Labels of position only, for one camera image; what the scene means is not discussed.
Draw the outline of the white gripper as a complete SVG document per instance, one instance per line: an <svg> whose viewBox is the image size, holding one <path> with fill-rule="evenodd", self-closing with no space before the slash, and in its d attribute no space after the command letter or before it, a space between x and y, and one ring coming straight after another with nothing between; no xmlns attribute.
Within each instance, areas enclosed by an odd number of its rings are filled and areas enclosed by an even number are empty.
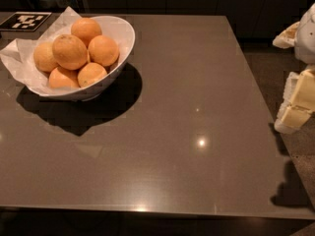
<svg viewBox="0 0 315 236"><path fill-rule="evenodd" d="M273 40L281 49L294 46L295 57L305 64L315 64L315 3L296 22ZM276 131L292 134L298 131L315 112L315 69L300 74L290 72L283 91L283 103L274 124Z"/></svg>

